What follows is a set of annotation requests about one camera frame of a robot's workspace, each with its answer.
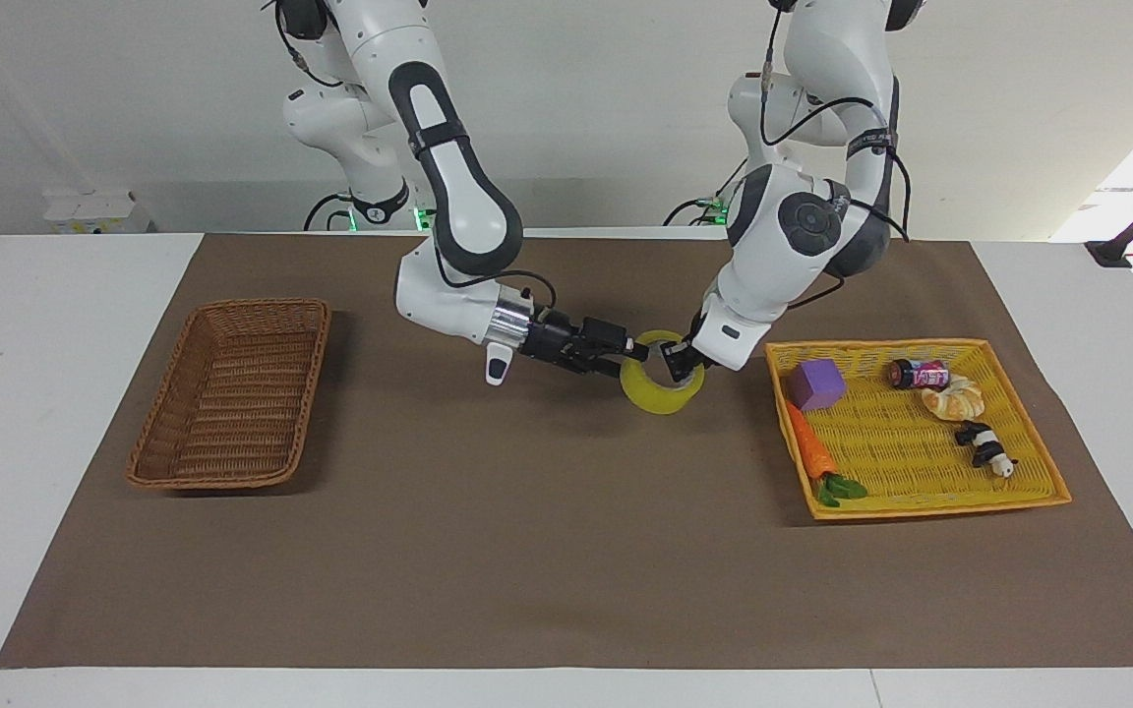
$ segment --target orange carrot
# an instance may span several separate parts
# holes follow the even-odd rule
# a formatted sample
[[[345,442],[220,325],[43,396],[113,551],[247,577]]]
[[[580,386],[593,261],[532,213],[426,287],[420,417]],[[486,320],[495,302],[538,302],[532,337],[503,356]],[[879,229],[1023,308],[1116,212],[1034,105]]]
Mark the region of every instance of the orange carrot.
[[[824,443],[810,429],[810,423],[803,417],[799,407],[786,400],[786,412],[790,413],[790,426],[794,428],[794,440],[799,441],[799,452],[803,459],[803,469],[810,479],[818,480],[827,474],[837,474],[837,462]]]

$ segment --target yellow plastic tray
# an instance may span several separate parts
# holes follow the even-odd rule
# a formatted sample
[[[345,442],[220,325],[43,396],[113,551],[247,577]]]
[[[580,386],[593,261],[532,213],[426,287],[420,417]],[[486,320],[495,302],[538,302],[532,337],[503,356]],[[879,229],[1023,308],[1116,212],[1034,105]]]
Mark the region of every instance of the yellow plastic tray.
[[[815,519],[970,514],[1054,506],[1073,498],[986,340],[795,341],[768,344],[767,357],[781,430]],[[842,498],[836,510],[817,501],[786,413],[782,377],[808,359],[833,359],[846,381],[846,395],[830,408],[808,412],[807,421],[842,475],[868,488],[867,497]],[[886,368],[895,359],[942,359],[980,384],[986,412],[979,420],[995,429],[1004,450],[1019,461],[1012,478],[972,467],[972,447],[957,446],[954,437],[959,423],[939,421],[917,391],[891,387]]]

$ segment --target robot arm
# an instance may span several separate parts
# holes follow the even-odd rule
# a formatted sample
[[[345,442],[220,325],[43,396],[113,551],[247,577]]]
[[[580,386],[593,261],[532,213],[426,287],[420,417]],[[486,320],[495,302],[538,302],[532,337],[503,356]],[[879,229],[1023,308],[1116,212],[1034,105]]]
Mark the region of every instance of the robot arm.
[[[678,381],[705,361],[740,369],[819,273],[860,272],[889,240],[889,229],[869,210],[889,201],[896,89],[885,32],[894,24],[891,15],[909,12],[905,25],[919,5],[800,0],[787,8],[791,76],[772,82],[767,125],[759,125],[764,78],[742,78],[730,95],[730,113],[749,146],[749,173],[729,210],[733,258],[707,288],[687,341],[664,348]],[[818,113],[790,138],[846,145],[845,184],[802,173],[790,153],[764,139],[826,103],[832,113]]]
[[[410,228],[409,182],[401,174],[395,150],[370,130],[391,118],[374,106],[356,85],[304,86],[282,102],[287,129],[300,143],[323,150],[342,167],[352,207],[369,224]]]
[[[644,359],[646,349],[634,344],[623,327],[586,318],[570,318],[535,304],[529,291],[501,285],[522,246],[518,211],[482,169],[471,140],[453,106],[436,37],[427,26],[419,0],[279,0],[300,12],[288,27],[292,35],[324,41],[324,58],[337,63],[330,75],[359,86],[358,102],[347,108],[347,134],[332,155],[355,155],[352,148],[366,130],[395,120],[404,126],[414,157],[421,164],[436,202],[432,236],[400,262],[397,309],[404,318],[442,334],[460,336],[485,347],[485,377],[500,384],[516,351],[556,364],[572,372],[602,372],[617,376],[620,355]],[[337,48],[342,46],[342,53]],[[317,93],[324,99],[324,93]],[[301,120],[288,123],[300,135]],[[317,144],[321,139],[314,138]],[[334,138],[329,137],[332,147]],[[358,155],[363,165],[369,153]],[[353,195],[358,180],[349,181]]]

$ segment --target toy panda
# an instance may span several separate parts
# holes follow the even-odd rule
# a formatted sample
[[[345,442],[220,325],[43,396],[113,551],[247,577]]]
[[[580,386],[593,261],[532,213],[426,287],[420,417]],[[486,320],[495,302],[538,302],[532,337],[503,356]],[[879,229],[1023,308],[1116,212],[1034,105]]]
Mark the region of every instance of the toy panda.
[[[973,466],[989,466],[995,475],[1008,479],[1017,469],[1017,461],[1008,459],[999,438],[986,423],[966,421],[956,430],[957,444],[971,444],[973,447]]]

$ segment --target purple foam block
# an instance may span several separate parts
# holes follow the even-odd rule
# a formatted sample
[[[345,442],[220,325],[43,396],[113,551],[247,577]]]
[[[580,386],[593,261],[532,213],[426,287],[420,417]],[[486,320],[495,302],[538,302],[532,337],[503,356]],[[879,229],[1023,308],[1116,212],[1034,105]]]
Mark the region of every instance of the purple foam block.
[[[846,381],[832,359],[812,359],[786,376],[786,393],[800,411],[818,411],[846,395]]]

